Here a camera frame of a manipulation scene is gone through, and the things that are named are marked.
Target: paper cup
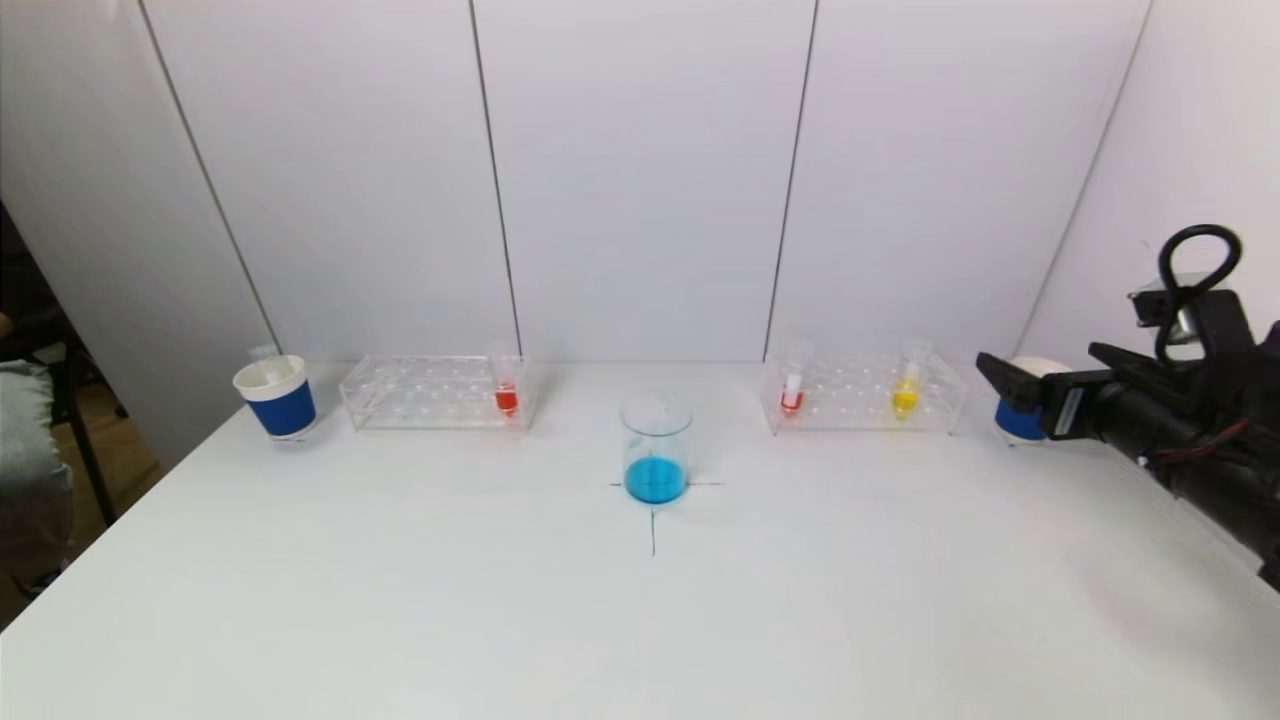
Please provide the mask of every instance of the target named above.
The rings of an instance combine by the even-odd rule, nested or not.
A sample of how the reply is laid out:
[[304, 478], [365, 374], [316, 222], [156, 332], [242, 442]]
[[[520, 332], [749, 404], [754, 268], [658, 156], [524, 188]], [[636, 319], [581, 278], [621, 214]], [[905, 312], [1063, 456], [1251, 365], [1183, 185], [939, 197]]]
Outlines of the paper cup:
[[[269, 378], [269, 374], [279, 377]], [[273, 438], [297, 436], [316, 419], [306, 361], [297, 355], [268, 357], [248, 365], [236, 373], [232, 384]]]
[[[1055, 363], [1044, 357], [1024, 355], [1010, 360], [1011, 364], [1027, 370], [1037, 378], [1043, 378], [1053, 373], [1070, 373], [1071, 369], [1061, 363]], [[1039, 442], [1044, 439], [1044, 433], [1039, 429], [1039, 410], [1030, 414], [1014, 413], [1009, 407], [1009, 401], [1001, 398], [996, 406], [996, 424], [1005, 433], [1011, 443]]]

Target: glass beaker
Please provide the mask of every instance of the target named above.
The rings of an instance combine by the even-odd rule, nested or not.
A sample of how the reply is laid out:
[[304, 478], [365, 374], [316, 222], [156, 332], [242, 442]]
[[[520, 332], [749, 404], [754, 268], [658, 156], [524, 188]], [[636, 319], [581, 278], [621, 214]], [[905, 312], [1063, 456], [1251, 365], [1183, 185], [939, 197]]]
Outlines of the glass beaker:
[[694, 413], [669, 395], [634, 397], [622, 404], [626, 446], [622, 486], [649, 505], [671, 502], [689, 484], [689, 437]]

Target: clear acrylic rack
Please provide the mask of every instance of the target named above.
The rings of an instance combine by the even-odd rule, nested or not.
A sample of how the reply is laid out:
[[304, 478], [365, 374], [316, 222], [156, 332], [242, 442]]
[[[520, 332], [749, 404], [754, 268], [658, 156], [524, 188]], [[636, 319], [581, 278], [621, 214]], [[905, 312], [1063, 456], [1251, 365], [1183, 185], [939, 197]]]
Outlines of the clear acrylic rack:
[[509, 414], [498, 407], [492, 359], [483, 355], [370, 355], [338, 389], [356, 430], [524, 432], [532, 423], [538, 405], [534, 372], [527, 359], [506, 360], [518, 368], [513, 383], [516, 402]]
[[812, 430], [955, 430], [964, 410], [969, 386], [937, 355], [927, 361], [915, 411], [899, 420], [892, 409], [893, 387], [901, 363], [899, 355], [851, 352], [818, 355], [809, 364], [800, 409], [783, 414], [785, 382], [782, 354], [765, 360], [760, 402], [773, 434]]

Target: white backdrop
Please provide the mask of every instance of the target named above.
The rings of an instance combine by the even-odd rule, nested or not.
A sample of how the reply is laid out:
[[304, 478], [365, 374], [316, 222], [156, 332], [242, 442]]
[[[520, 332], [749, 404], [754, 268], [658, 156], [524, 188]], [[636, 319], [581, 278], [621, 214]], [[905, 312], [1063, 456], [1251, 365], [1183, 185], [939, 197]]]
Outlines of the white backdrop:
[[525, 350], [758, 360], [813, 3], [476, 4]]
[[776, 336], [1011, 352], [1146, 8], [823, 0]]
[[[1280, 320], [1280, 5], [1160, 0], [1115, 119], [1020, 351], [1100, 364], [1092, 341], [1149, 355], [1125, 297], [1156, 278], [1183, 227], [1244, 242], [1230, 278], [1257, 340]], [[1221, 242], [1188, 242], [1175, 269], [1212, 269]]]
[[84, 343], [173, 466], [270, 341], [138, 6], [0, 3], [0, 195]]
[[147, 8], [285, 351], [515, 347], [463, 0]]

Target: black cable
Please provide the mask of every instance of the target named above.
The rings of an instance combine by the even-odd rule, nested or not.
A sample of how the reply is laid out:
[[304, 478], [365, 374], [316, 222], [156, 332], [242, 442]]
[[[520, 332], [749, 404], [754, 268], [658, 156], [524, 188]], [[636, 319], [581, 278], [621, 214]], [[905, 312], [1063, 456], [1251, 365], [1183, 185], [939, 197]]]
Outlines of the black cable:
[[[1181, 287], [1178, 284], [1178, 278], [1174, 275], [1174, 251], [1183, 242], [1193, 238], [1210, 236], [1216, 237], [1226, 242], [1226, 259], [1222, 264], [1217, 266], [1216, 270], [1208, 274], [1201, 282], [1190, 286]], [[1160, 329], [1156, 332], [1156, 359], [1160, 360], [1166, 368], [1172, 368], [1174, 361], [1169, 357], [1169, 333], [1174, 329], [1174, 323], [1178, 322], [1178, 314], [1187, 306], [1192, 300], [1204, 295], [1213, 286], [1226, 279], [1226, 275], [1231, 274], [1231, 270], [1240, 264], [1240, 255], [1244, 249], [1240, 245], [1240, 238], [1236, 234], [1222, 225], [1192, 225], [1189, 228], [1183, 228], [1174, 233], [1165, 246], [1160, 249], [1160, 259], [1157, 261], [1157, 268], [1160, 269], [1160, 282], [1165, 283], [1166, 301], [1169, 305], [1169, 315], [1165, 322], [1160, 324]]]

